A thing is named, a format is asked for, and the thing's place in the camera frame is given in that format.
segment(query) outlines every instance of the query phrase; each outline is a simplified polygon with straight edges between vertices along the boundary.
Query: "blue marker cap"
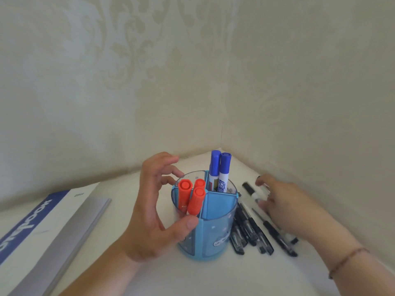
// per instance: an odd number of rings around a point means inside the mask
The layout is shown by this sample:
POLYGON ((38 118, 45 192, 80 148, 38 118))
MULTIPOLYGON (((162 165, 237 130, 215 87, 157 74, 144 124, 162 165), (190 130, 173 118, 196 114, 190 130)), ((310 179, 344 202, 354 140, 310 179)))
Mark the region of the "blue marker cap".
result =
POLYGON ((210 170, 209 174, 212 176, 219 176, 220 175, 220 155, 221 151, 213 150, 211 151, 211 162, 210 162, 210 170))
POLYGON ((221 165, 220 165, 220 173, 228 174, 230 168, 230 160, 232 159, 232 155, 229 153, 221 154, 221 165))

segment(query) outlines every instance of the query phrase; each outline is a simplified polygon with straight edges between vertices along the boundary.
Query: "bracelet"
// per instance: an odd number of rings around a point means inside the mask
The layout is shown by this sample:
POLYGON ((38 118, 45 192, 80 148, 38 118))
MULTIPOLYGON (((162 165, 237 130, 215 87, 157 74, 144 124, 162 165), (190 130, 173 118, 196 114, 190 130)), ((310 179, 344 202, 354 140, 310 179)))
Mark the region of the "bracelet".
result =
POLYGON ((340 268, 342 268, 348 262, 349 259, 351 259, 353 256, 355 256, 358 253, 361 253, 363 251, 366 251, 367 253, 370 253, 370 251, 368 249, 364 248, 364 247, 357 248, 357 249, 353 250, 352 253, 350 253, 348 256, 346 256, 344 259, 342 259, 340 261, 340 263, 338 263, 336 265, 336 267, 334 267, 332 269, 332 271, 329 272, 329 279, 333 279, 333 274, 335 274, 340 268))

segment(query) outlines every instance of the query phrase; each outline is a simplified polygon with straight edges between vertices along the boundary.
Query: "red marker cap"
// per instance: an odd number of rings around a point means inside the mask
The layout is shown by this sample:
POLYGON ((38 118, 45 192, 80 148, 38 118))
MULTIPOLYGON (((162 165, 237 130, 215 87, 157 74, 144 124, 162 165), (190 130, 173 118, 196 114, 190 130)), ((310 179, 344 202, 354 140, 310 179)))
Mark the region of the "red marker cap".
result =
POLYGON ((202 187, 203 189, 206 189, 206 182, 205 182, 205 180, 204 179, 197 179, 195 181, 194 188, 197 188, 197 187, 202 187))
POLYGON ((188 213, 190 215, 199 215, 201 206, 203 205, 204 198, 206 197, 206 191, 202 187, 194 188, 192 198, 188 204, 188 213))
POLYGON ((191 198, 192 182, 182 179, 178 183, 178 209, 186 214, 188 203, 191 198))

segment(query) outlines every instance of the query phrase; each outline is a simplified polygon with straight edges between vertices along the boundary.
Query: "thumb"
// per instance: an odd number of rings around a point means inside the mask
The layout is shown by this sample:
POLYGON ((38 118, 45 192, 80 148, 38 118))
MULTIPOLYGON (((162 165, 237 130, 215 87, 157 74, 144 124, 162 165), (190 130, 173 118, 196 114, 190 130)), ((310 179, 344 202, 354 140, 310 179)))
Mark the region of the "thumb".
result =
POLYGON ((259 202, 259 207, 265 211, 266 214, 268 214, 270 216, 270 213, 273 211, 274 209, 274 202, 271 200, 261 200, 259 202))
POLYGON ((185 239, 185 237, 198 225, 199 219, 196 216, 185 216, 175 222, 171 227, 163 232, 162 246, 164 248, 173 246, 185 239))

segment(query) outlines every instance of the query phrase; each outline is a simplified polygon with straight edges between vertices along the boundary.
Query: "blue pen holder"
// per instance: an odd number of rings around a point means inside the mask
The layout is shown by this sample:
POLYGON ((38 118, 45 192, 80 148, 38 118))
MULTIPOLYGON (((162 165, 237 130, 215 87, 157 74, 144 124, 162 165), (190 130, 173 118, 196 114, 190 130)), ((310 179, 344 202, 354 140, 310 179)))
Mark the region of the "blue pen holder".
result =
POLYGON ((179 243, 182 253, 194 260, 214 260, 225 251, 239 197, 235 185, 230 180, 227 193, 208 191, 208 176, 207 170, 190 172, 178 179, 171 190, 176 220, 179 220, 185 216, 185 213, 178 209, 179 181, 189 179, 192 184, 199 178, 206 181, 206 197, 197 216, 199 223, 185 240, 179 243))

